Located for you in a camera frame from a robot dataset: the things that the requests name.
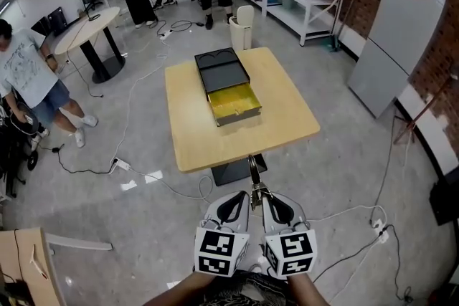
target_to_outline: denim shorts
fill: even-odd
[[[55,118],[56,111],[70,101],[70,92],[61,80],[49,90],[46,97],[32,111],[37,116],[40,123],[49,127]]]

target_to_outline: ceiling light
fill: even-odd
[[[2,14],[4,12],[4,10],[8,7],[8,5],[9,5],[9,2],[6,3],[6,5],[1,9],[0,14]]]

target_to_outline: white sneaker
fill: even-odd
[[[44,129],[43,133],[38,133],[40,137],[46,138],[49,135],[49,129]]]
[[[81,119],[81,121],[83,122],[83,124],[86,124],[91,128],[94,128],[99,122],[99,120],[92,115],[85,115],[85,117]]]
[[[75,131],[75,140],[77,141],[77,147],[83,148],[85,146],[85,134],[83,133],[82,129],[77,129]]]
[[[42,138],[39,136],[39,134],[36,134],[31,140],[30,140],[30,150],[32,152],[35,152],[38,147],[38,143],[40,143],[40,140]]]

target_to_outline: storage box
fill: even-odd
[[[218,126],[260,114],[260,102],[233,48],[196,55],[204,92]]]
[[[207,95],[217,126],[260,114],[261,104],[248,83]]]

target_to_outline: white trash bin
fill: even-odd
[[[235,51],[252,48],[253,6],[241,6],[237,15],[229,19],[232,48]]]

